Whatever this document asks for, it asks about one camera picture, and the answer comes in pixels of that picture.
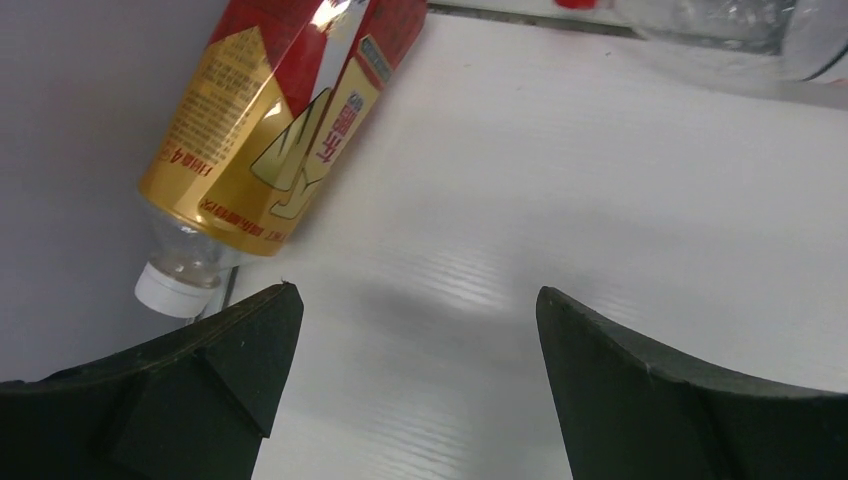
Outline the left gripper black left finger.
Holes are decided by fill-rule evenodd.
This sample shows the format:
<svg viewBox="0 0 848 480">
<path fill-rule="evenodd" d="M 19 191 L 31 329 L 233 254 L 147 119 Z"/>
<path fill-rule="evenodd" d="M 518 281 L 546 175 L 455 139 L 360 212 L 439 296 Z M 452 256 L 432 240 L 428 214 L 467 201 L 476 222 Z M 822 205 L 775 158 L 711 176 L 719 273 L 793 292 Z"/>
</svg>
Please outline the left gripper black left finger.
<svg viewBox="0 0 848 480">
<path fill-rule="evenodd" d="M 196 323 L 1 386 L 5 479 L 248 479 L 272 431 L 304 305 L 272 285 Z"/>
</svg>

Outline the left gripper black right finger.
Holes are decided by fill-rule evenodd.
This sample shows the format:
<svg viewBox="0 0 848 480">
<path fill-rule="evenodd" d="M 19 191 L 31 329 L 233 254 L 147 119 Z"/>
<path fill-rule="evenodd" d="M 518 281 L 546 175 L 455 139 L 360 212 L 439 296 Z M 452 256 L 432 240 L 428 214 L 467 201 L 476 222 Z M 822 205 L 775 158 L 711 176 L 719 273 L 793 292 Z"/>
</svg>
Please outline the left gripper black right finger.
<svg viewBox="0 0 848 480">
<path fill-rule="evenodd" d="M 552 287 L 536 300 L 576 479 L 843 479 L 847 397 L 703 361 Z"/>
</svg>

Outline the amber tea bottle red label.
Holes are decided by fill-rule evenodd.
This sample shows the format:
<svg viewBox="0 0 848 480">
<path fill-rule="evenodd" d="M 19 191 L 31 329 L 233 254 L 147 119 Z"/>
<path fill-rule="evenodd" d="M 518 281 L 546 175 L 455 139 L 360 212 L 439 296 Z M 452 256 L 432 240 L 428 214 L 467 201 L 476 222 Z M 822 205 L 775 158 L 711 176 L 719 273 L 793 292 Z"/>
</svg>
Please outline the amber tea bottle red label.
<svg viewBox="0 0 848 480">
<path fill-rule="evenodd" d="M 223 272 L 276 255 L 418 38 L 423 1 L 232 1 L 139 191 L 148 308 L 200 315 Z"/>
</svg>

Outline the red cap bottle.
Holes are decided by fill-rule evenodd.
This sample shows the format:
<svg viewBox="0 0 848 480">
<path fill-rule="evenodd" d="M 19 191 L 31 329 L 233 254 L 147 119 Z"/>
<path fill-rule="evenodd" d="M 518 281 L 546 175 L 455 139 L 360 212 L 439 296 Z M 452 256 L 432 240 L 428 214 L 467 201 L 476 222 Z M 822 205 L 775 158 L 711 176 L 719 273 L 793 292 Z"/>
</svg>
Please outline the red cap bottle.
<svg viewBox="0 0 848 480">
<path fill-rule="evenodd" d="M 729 53 L 724 72 L 847 85 L 845 1 L 559 1 L 609 11 L 639 36 Z"/>
</svg>

